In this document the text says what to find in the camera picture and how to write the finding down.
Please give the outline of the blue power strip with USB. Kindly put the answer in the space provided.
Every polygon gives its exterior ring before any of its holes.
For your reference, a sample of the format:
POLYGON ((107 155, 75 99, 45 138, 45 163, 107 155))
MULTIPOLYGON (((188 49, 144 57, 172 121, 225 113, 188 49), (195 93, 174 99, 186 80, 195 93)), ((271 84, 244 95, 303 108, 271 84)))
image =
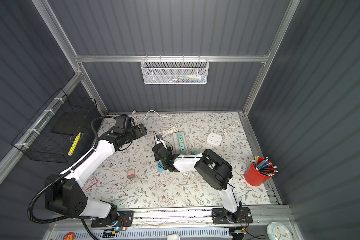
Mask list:
POLYGON ((158 171, 159 171, 159 173, 166 171, 166 170, 163 169, 163 166, 162 166, 162 164, 161 164, 160 161, 157 162, 157 166, 158 166, 158 171))

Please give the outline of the pink plug adapter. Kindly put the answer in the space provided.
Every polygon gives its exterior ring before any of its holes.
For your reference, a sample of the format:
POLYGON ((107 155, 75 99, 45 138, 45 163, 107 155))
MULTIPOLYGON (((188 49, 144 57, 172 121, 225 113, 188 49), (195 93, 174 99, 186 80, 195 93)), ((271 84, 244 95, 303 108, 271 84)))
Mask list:
POLYGON ((134 179, 136 177, 136 172, 134 169, 130 169, 127 171, 127 178, 134 179))

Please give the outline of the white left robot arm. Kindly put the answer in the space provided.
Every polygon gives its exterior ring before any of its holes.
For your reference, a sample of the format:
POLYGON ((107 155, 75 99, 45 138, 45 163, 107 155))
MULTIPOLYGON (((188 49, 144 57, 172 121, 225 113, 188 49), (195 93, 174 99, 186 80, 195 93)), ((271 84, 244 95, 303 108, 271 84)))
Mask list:
POLYGON ((45 207, 64 217, 96 218, 116 222, 119 218, 117 206, 104 201, 89 199, 84 185, 92 173, 117 151, 126 150, 129 145, 147 134, 143 124, 123 114, 113 118, 115 125, 101 136, 95 135, 94 146, 71 167, 60 175, 46 179, 45 207))

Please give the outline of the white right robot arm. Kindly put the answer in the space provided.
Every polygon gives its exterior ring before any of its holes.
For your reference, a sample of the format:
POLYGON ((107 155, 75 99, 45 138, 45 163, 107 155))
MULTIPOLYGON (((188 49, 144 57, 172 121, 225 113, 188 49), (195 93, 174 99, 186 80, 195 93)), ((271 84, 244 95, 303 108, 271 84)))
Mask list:
POLYGON ((172 149, 163 144, 155 145, 152 151, 166 171, 198 172, 212 188, 219 191, 227 212, 236 214, 241 208, 242 204, 235 193, 233 167, 214 151, 206 149, 201 154, 186 156, 173 154, 172 149))

